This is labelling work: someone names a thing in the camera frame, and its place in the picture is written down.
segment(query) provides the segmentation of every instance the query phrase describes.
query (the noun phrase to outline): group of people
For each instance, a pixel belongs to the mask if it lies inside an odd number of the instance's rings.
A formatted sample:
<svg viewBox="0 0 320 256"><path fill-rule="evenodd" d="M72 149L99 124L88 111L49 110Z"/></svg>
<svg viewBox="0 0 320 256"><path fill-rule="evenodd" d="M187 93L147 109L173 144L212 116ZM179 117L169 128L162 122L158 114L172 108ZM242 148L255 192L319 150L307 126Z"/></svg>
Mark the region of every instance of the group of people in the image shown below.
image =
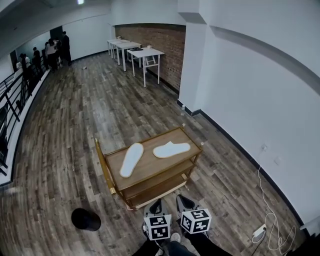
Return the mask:
<svg viewBox="0 0 320 256"><path fill-rule="evenodd" d="M58 69L58 66L62 66L62 59L67 61L68 66L71 65L70 40L65 31L62 32L62 36L62 42L56 37L55 39L50 38L48 42L45 43L45 56L43 56L44 65L46 67L49 65L53 72ZM25 53L21 53L20 59L20 62L17 61L16 63L16 69L22 68L24 75L29 79L34 73L31 68L30 58ZM32 63L35 65L38 74L42 75L41 55L37 47L33 48Z"/></svg>
<svg viewBox="0 0 320 256"><path fill-rule="evenodd" d="M62 42L56 37L55 39L50 38L45 43L45 55L53 72L58 69L58 65L62 65L62 59L68 62L68 66L71 65L70 40L65 31L62 32L62 36Z"/></svg>

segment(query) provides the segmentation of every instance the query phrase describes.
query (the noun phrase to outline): metal railing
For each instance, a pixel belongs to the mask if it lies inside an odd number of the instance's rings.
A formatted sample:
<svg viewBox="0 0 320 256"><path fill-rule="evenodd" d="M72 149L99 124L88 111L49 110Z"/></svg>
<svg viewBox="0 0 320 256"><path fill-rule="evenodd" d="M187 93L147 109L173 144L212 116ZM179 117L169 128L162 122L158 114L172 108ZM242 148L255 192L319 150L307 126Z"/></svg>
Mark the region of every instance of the metal railing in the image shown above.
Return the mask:
<svg viewBox="0 0 320 256"><path fill-rule="evenodd" d="M5 86L5 90L2 93L0 92L0 166L2 166L0 173L5 176L7 176L7 173L3 168L8 168L6 165L8 145L15 125L20 122L19 116L35 86L46 72L46 67L43 58L41 58L41 70L38 70L34 64L28 68L28 71L19 70L16 73L21 73L14 80L13 78L9 80L9 76L0 83L0 85L4 84Z"/></svg>

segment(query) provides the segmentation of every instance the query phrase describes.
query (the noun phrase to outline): black cylinder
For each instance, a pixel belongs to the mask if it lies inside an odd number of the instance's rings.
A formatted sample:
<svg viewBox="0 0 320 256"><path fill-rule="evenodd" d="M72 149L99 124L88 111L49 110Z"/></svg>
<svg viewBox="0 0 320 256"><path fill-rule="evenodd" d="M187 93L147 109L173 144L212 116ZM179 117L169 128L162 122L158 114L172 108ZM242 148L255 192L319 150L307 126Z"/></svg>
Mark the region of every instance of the black cylinder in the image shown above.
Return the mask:
<svg viewBox="0 0 320 256"><path fill-rule="evenodd" d="M77 208L72 212L73 225L80 230L97 231L101 226L101 219L94 212Z"/></svg>

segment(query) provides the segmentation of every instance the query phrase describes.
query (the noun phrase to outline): white cube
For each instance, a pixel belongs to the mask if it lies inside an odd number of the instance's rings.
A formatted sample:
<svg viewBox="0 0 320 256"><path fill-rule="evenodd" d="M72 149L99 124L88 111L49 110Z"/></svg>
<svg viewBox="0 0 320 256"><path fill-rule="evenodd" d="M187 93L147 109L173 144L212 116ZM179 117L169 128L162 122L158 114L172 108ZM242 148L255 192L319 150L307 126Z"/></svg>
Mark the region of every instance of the white cube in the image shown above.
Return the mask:
<svg viewBox="0 0 320 256"><path fill-rule="evenodd" d="M171 215L145 217L144 226L150 240L170 238Z"/></svg>
<svg viewBox="0 0 320 256"><path fill-rule="evenodd" d="M208 209L184 211L180 225L190 234L201 233L209 230L211 218Z"/></svg>

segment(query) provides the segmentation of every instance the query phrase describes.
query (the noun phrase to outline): wooden floor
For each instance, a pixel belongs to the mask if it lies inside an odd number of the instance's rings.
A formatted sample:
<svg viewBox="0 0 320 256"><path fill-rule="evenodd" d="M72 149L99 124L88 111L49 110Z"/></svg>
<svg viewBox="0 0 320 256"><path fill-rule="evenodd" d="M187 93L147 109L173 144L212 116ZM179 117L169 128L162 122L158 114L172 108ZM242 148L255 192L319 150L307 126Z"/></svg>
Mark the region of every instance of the wooden floor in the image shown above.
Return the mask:
<svg viewBox="0 0 320 256"><path fill-rule="evenodd" d="M148 74L143 88L142 70L135 71L133 77L127 64L123 72L102 53L49 74L25 121L13 183L0 188L0 250L5 256L132 255L145 241L143 209L127 211L118 196L111 196L94 138L108 153L182 123L197 143L204 142L204 152L189 190L182 187L164 198L173 228L178 230L175 199L181 193L210 210L209 235L216 245L234 256L255 250L252 233L268 212L257 170L201 115L181 116L177 95L154 77ZM264 179L262 184L280 234L287 237L298 223L274 189ZM79 207L101 217L98 231L73 226L71 213ZM303 240L297 228L294 247ZM185 238L181 242L195 250ZM271 246L277 247L276 232ZM266 239L255 255L280 255L267 249Z"/></svg>

